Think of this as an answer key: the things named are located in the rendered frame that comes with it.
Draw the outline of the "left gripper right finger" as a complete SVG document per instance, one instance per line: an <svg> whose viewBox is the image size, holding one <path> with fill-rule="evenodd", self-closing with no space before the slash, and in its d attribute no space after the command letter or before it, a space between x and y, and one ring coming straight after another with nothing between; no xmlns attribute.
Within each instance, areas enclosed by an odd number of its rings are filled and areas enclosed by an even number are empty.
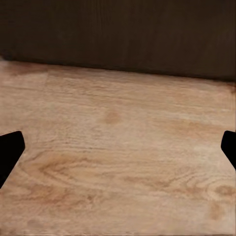
<svg viewBox="0 0 236 236"><path fill-rule="evenodd" d="M236 132L225 131L221 148L236 169Z"/></svg>

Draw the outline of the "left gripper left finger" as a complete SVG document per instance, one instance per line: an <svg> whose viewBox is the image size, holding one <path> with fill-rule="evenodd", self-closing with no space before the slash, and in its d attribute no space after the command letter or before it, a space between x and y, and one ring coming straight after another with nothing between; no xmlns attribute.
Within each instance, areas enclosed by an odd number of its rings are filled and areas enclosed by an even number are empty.
<svg viewBox="0 0 236 236"><path fill-rule="evenodd" d="M0 189L24 152L23 134L16 131L0 136Z"/></svg>

